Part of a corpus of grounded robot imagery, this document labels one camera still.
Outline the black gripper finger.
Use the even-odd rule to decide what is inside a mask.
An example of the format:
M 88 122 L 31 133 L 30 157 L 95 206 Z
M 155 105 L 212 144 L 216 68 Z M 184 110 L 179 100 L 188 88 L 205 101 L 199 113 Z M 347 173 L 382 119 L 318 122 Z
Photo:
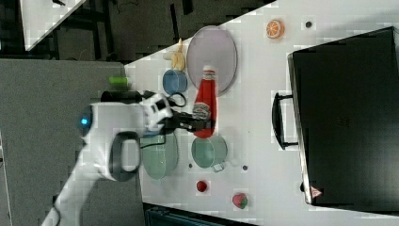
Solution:
M 215 127 L 215 121 L 197 121 L 196 129 L 198 131 L 213 129 Z

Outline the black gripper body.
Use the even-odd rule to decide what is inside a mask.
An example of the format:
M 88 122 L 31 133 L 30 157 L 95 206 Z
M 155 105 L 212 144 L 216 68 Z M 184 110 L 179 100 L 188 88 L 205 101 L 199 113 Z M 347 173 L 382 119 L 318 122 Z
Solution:
M 191 114 L 173 111 L 170 118 L 164 120 L 164 130 L 174 132 L 176 129 L 184 129 L 188 132 L 197 132 L 201 129 L 199 120 L 193 118 Z

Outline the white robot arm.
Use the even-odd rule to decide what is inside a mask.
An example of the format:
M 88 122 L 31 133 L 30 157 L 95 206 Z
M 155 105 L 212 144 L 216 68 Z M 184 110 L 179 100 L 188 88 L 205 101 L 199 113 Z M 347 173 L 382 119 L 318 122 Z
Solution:
M 40 226 L 80 226 L 80 216 L 91 189 L 101 179 L 126 182 L 138 173 L 140 140 L 169 134 L 175 129 L 202 132 L 215 125 L 209 107 L 189 114 L 177 112 L 177 103 L 162 93 L 144 91 L 126 104 L 91 104 L 79 119 L 85 142 L 75 166 Z

